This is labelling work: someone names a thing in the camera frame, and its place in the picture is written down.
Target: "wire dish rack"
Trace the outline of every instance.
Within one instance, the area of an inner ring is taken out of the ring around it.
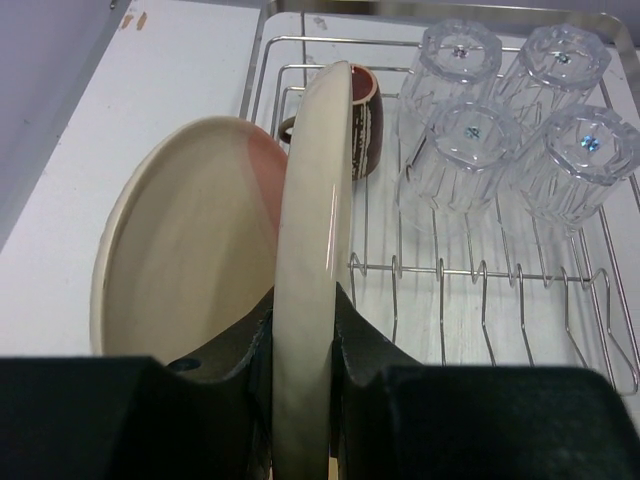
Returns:
[[[276,15],[258,28],[241,113],[276,137],[315,72],[340,59],[367,66],[381,86],[385,138],[377,170],[353,185],[348,267],[356,308],[423,363],[579,365],[603,373],[621,394],[636,394],[640,354],[605,209],[552,246],[506,235],[497,204],[477,229],[446,241],[403,226],[393,202],[402,158],[393,120],[419,46],[411,39],[426,25]],[[501,38],[504,71],[524,37]],[[606,77],[589,103],[612,108],[607,84],[619,78]],[[629,188],[639,214],[635,177],[621,187]]]

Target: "mug handle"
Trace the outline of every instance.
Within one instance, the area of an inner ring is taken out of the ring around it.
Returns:
[[[293,128],[295,123],[296,123],[296,117],[294,115],[293,117],[287,118],[278,127],[278,137],[287,145],[291,143],[291,134],[287,130]]]

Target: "ceramic plate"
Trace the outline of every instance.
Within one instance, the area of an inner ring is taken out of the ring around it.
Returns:
[[[291,139],[273,314],[276,478],[327,478],[336,281],[348,290],[351,98],[347,62],[321,70]]]
[[[107,222],[91,293],[95,353],[170,362],[273,286],[285,152],[260,128],[207,118],[137,168]]]

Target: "brown mug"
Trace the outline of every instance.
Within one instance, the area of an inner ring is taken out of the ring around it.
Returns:
[[[382,150],[382,95],[378,80],[371,70],[351,64],[351,88],[353,90],[351,178],[359,180],[369,175],[380,163]],[[290,129],[296,117],[286,119],[278,127],[278,137],[291,142]]]

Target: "drinking glass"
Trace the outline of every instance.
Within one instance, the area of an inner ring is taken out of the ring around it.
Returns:
[[[551,243],[573,235],[640,165],[640,133],[612,110],[573,105],[553,113],[517,157],[499,195],[500,222],[525,240],[533,223],[529,238]]]
[[[597,35],[567,24],[536,28],[494,96],[514,112],[527,140],[552,112],[585,102],[610,61]]]
[[[435,107],[450,97],[489,96],[502,65],[502,42],[476,22],[445,20],[425,30],[402,85],[397,132],[407,158]]]
[[[501,105],[468,96],[441,102],[398,178],[403,219],[443,236],[473,228],[519,146],[520,129]]]

